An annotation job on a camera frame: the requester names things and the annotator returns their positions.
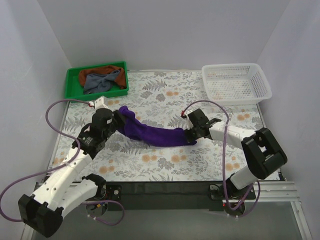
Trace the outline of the purple towel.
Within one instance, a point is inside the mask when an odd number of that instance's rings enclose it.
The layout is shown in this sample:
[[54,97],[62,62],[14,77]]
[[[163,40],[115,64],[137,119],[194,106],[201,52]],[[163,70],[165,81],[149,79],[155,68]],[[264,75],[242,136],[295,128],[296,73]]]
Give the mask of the purple towel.
[[193,146],[197,143],[196,140],[188,142],[182,128],[166,129],[141,123],[127,106],[120,107],[119,112],[125,117],[125,125],[118,131],[131,140],[143,141],[154,147]]

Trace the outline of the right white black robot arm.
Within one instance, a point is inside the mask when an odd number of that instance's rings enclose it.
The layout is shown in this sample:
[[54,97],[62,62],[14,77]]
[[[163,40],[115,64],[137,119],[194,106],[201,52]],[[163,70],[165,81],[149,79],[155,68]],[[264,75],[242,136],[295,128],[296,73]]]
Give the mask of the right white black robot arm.
[[288,162],[287,155],[268,128],[249,130],[227,125],[221,119],[208,119],[201,109],[185,111],[181,117],[186,119],[184,133],[189,142],[200,138],[221,141],[232,145],[244,153],[246,166],[230,175],[222,175],[222,186],[216,190],[222,196],[244,196],[257,180],[264,180]]

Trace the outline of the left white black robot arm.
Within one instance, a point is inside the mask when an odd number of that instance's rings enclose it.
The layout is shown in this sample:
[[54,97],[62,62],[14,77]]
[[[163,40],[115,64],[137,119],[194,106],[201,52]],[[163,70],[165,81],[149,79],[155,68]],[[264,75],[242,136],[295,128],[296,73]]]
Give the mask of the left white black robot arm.
[[85,125],[61,165],[31,195],[22,195],[18,208],[22,221],[46,238],[62,225],[63,219],[81,204],[106,205],[113,193],[106,180],[95,174],[83,177],[70,188],[79,173],[104,149],[106,141],[124,127],[125,117],[118,111],[100,108]]

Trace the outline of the grey blue towel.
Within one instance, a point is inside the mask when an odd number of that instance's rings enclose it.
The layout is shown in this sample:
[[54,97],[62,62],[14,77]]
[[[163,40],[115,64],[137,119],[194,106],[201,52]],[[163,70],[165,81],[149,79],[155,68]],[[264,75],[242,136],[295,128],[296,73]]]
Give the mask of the grey blue towel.
[[83,94],[97,94],[108,92],[116,82],[120,70],[114,70],[108,74],[90,73],[86,76]]

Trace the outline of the orange brown towel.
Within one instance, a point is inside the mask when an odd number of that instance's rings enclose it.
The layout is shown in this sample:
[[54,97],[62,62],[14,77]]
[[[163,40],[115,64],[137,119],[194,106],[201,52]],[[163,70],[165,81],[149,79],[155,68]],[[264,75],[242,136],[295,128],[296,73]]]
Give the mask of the orange brown towel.
[[115,65],[105,65],[94,68],[86,68],[81,70],[78,74],[78,81],[82,87],[84,87],[86,82],[86,77],[88,74],[110,74],[114,70],[120,70],[120,74],[115,79],[115,84],[122,90],[127,88],[126,73],[123,67]]

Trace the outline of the green plastic tray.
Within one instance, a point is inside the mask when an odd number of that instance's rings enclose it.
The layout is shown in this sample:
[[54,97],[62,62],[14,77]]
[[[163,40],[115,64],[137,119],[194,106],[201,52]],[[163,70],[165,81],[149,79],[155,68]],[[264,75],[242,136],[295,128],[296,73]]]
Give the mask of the green plastic tray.
[[[114,83],[109,91],[93,93],[93,94],[84,94],[84,88],[79,82],[79,73],[82,70],[105,67],[108,65],[123,68],[126,88],[121,89],[116,83]],[[109,63],[103,63],[103,64],[75,67],[75,68],[68,69],[66,72],[65,91],[64,91],[64,97],[66,99],[91,101],[101,96],[105,96],[107,98],[115,98],[115,97],[126,96],[128,94],[128,91],[129,91],[129,83],[128,83],[128,74],[127,74],[127,63],[125,61],[116,61],[116,62],[109,62]]]

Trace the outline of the floral table mat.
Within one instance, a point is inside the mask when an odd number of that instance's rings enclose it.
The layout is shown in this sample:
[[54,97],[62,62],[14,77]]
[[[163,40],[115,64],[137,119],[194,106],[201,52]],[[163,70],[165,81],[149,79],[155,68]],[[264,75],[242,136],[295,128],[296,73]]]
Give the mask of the floral table mat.
[[[219,109],[207,103],[207,94],[199,71],[130,71],[126,96],[110,98],[112,110],[127,106],[138,121],[148,126],[185,129],[183,109],[201,109],[209,119],[229,121],[248,130],[263,127],[258,107],[226,106]],[[220,181],[246,165],[241,149],[223,147],[221,141],[206,138],[192,146],[154,147],[114,133],[105,148],[75,178],[79,182],[89,174],[107,181]]]

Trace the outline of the white plastic basket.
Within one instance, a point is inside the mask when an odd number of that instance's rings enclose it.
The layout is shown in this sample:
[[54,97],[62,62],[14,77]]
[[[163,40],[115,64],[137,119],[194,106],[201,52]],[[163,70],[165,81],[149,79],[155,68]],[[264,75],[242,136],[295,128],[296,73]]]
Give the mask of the white plastic basket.
[[265,73],[256,63],[205,65],[201,71],[208,99],[220,105],[254,105],[272,97]]

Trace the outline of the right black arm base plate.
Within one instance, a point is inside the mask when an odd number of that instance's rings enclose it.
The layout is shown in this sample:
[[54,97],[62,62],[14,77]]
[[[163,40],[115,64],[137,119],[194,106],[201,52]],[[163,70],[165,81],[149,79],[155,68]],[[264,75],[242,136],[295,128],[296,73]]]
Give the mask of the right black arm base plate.
[[[231,189],[230,187],[227,187],[227,195],[228,195],[228,199],[229,200],[241,200],[247,190],[249,190],[248,194],[245,197],[245,200],[255,200],[256,199],[256,194],[254,191],[253,187],[249,187],[246,186],[245,188],[242,189]],[[225,196],[225,192],[224,192],[224,188],[223,188],[223,184],[211,184],[209,186],[209,192],[210,192],[210,197],[212,200],[225,200],[226,196]]]

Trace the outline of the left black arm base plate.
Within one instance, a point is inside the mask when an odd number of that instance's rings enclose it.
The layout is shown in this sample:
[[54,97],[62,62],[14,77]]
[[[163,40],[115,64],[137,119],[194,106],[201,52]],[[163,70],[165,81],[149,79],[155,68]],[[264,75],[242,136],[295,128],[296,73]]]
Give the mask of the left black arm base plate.
[[103,184],[97,188],[96,194],[86,201],[119,201],[121,194],[122,187],[119,184]]

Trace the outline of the aluminium frame rail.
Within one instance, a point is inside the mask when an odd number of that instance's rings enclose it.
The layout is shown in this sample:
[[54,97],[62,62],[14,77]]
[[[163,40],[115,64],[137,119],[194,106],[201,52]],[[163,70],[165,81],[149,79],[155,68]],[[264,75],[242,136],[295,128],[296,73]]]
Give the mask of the aluminium frame rail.
[[290,202],[303,240],[312,240],[300,195],[293,181],[262,181],[259,202]]

